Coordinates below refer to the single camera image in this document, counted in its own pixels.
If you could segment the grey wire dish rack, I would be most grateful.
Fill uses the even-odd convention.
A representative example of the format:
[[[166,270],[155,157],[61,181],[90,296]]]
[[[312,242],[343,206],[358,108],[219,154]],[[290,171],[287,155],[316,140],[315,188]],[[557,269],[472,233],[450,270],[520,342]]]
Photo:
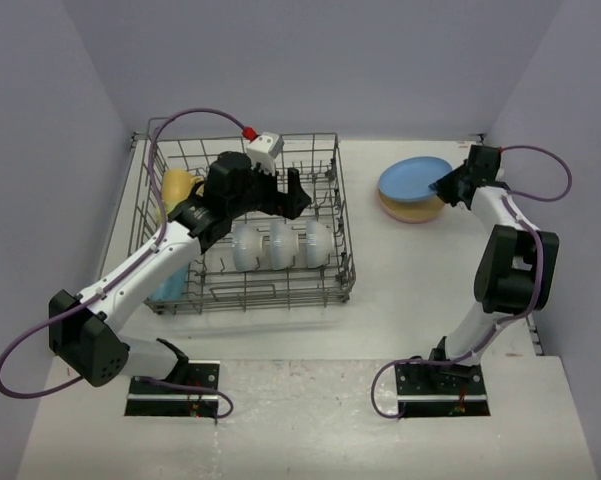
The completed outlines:
[[[189,264],[186,288],[177,301],[152,302],[146,306],[157,314],[195,313],[212,310],[287,308],[346,302],[356,280],[340,138],[335,133],[288,133],[277,159],[278,185],[287,188],[289,168],[300,172],[303,189],[311,204],[289,226],[299,240],[299,253],[293,264],[274,270],[265,256],[256,270],[238,272],[231,252],[231,237],[216,243],[204,256]],[[162,135],[154,167],[147,167],[148,136],[133,137],[133,163],[139,169],[128,251],[134,253],[157,231],[154,209],[156,195],[149,178],[162,178],[170,168],[204,176],[217,156],[224,151],[245,152],[247,142],[240,136],[177,138]],[[306,221],[317,220],[333,235],[335,247],[326,265],[309,268],[306,256]]]

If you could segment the blue plastic plate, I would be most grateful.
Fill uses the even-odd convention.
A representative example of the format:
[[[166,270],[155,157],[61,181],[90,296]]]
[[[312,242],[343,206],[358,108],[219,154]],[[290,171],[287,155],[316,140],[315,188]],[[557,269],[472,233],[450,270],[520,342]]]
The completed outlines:
[[[432,184],[451,173],[452,166],[434,156],[418,156],[401,160],[379,177],[378,189],[397,202],[418,202],[436,194]]]

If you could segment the orange plastic plate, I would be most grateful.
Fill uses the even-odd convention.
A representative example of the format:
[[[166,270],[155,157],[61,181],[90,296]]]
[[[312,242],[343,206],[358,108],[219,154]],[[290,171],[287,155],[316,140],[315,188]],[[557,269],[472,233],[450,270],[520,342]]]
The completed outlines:
[[[426,223],[437,218],[445,204],[437,196],[416,202],[398,202],[378,192],[382,209],[392,218],[404,223]]]

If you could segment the pink plastic plate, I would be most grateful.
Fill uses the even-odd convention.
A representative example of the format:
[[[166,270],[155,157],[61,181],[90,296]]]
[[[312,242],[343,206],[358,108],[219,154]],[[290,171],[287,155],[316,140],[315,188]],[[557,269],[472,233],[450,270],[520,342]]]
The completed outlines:
[[[440,214],[441,210],[394,210],[385,209],[384,212],[391,218],[409,224],[422,224],[435,220]]]

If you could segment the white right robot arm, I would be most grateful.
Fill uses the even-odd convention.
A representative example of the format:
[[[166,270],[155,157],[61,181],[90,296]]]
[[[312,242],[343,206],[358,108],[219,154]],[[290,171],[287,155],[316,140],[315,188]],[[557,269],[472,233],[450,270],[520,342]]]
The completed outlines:
[[[489,233],[474,278],[475,302],[426,361],[427,383],[439,393],[457,386],[460,368],[478,366],[505,328],[543,309],[549,298],[559,237],[534,225],[514,202],[517,193],[498,179],[503,152],[473,145],[460,167],[432,184],[444,203],[467,207]]]

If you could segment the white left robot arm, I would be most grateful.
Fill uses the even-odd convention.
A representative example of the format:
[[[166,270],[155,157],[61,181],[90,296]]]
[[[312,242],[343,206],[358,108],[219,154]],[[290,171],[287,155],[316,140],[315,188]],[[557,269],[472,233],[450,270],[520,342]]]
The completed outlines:
[[[188,379],[188,357],[164,339],[121,336],[134,311],[180,268],[205,254],[251,211],[294,220],[310,205],[296,168],[278,176],[253,165],[247,155],[223,152],[204,180],[190,183],[184,198],[163,213],[159,230],[114,271],[77,295],[56,294],[49,304],[59,316],[49,327],[52,351],[93,387],[118,375],[139,377],[167,393]]]

